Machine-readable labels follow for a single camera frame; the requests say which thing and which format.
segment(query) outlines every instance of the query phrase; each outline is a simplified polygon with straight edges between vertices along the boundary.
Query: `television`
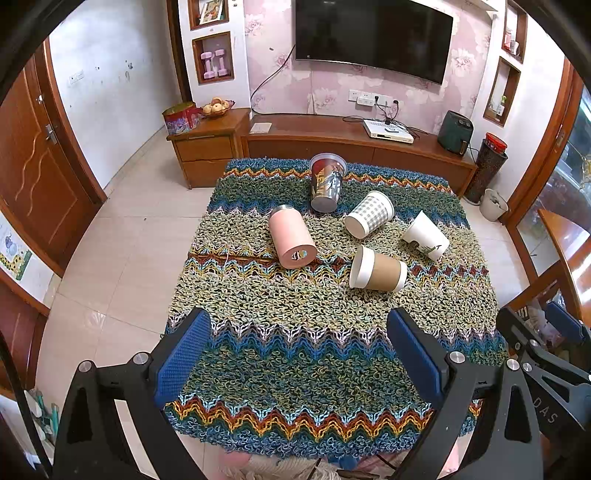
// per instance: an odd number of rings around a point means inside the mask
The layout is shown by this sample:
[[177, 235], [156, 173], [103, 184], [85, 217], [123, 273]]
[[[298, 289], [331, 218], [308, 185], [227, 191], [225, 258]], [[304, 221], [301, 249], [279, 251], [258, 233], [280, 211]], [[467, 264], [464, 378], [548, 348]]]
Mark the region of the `television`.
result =
[[441, 84], [453, 18], [412, 0], [295, 0], [295, 57], [367, 65]]

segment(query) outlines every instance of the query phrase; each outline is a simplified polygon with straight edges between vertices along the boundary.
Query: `white wall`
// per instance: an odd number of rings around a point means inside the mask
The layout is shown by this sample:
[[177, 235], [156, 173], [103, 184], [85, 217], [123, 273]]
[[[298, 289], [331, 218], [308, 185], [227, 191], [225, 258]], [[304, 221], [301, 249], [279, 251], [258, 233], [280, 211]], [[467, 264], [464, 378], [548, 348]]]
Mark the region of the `white wall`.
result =
[[[472, 113], [474, 134], [472, 147], [480, 148], [487, 132], [503, 139], [509, 157], [490, 184], [508, 200], [529, 166], [548, 126], [560, 87], [564, 54], [556, 43], [531, 18], [528, 19], [527, 43], [523, 65], [501, 49], [504, 36], [505, 0], [491, 0], [497, 8], [492, 14], [491, 46], [478, 100]], [[521, 71], [519, 85], [504, 127], [483, 118], [495, 80], [499, 56]]]
[[[162, 112], [180, 102], [166, 2], [86, 0], [50, 45], [68, 119], [105, 187], [164, 125]], [[77, 72], [84, 77], [70, 83]]]
[[[181, 25], [181, 37], [183, 39], [183, 51], [185, 62], [187, 63], [191, 96], [193, 102], [198, 106], [211, 102], [212, 97], [215, 96], [234, 100], [236, 102], [236, 108], [250, 107], [251, 105], [248, 69], [246, 68], [244, 2], [243, 0], [230, 0], [228, 5], [230, 9], [230, 20], [228, 22], [191, 30], [187, 0], [178, 0], [178, 16]], [[199, 85], [193, 55], [193, 39], [222, 32], [230, 32], [234, 79]]]

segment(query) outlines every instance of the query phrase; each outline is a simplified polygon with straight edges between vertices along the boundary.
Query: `knitted blanket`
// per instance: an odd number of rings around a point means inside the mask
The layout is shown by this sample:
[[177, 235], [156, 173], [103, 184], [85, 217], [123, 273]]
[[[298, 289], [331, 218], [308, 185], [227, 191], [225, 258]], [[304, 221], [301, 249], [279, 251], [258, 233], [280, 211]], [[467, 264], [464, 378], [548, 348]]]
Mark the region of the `knitted blanket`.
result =
[[[370, 190], [385, 193], [396, 215], [360, 241], [343, 216]], [[296, 270], [279, 264], [268, 230], [284, 203], [302, 213], [318, 248]], [[421, 210], [450, 240], [438, 264], [401, 239]], [[402, 291], [349, 288], [359, 244], [408, 264]], [[472, 362], [506, 357], [485, 259], [458, 198], [447, 181], [405, 170], [350, 164], [337, 211], [320, 215], [310, 208], [307, 161], [231, 161], [180, 274], [169, 331], [194, 306], [210, 313], [212, 338], [165, 413], [179, 432], [228, 450], [284, 458], [411, 448], [432, 410], [386, 336], [394, 307]], [[477, 415], [472, 404], [462, 433]]]

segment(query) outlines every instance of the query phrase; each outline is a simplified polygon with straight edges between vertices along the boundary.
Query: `paper cup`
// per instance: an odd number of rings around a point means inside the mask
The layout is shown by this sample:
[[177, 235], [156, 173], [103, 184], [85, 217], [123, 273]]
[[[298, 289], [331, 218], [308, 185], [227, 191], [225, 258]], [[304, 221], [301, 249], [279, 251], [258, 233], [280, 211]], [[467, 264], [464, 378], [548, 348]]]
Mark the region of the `paper cup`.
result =
[[321, 213], [336, 210], [347, 162], [333, 153], [320, 153], [310, 160], [312, 172], [310, 205]]
[[300, 268], [312, 262], [318, 250], [304, 219], [291, 205], [279, 205], [269, 215], [269, 230], [284, 268]]
[[382, 192], [372, 190], [345, 217], [345, 227], [355, 238], [365, 238], [394, 218], [394, 205]]
[[449, 247], [449, 240], [422, 210], [404, 232], [402, 239], [409, 244], [416, 242], [417, 249], [434, 262], [439, 261]]
[[399, 292], [406, 282], [408, 267], [398, 258], [374, 252], [360, 245], [349, 276], [350, 288]]

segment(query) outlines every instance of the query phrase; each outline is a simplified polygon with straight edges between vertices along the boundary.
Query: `wooden door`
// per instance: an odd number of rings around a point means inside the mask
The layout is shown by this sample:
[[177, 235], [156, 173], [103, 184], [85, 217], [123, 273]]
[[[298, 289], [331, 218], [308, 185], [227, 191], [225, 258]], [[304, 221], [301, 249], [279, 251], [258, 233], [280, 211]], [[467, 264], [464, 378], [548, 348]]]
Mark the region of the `wooden door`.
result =
[[[49, 309], [24, 291], [4, 270], [0, 270], [0, 306], [0, 332], [4, 335], [22, 386], [33, 388]], [[0, 388], [11, 388], [1, 362]]]
[[52, 131], [31, 59], [0, 105], [0, 207], [61, 276], [100, 205], [86, 193]]

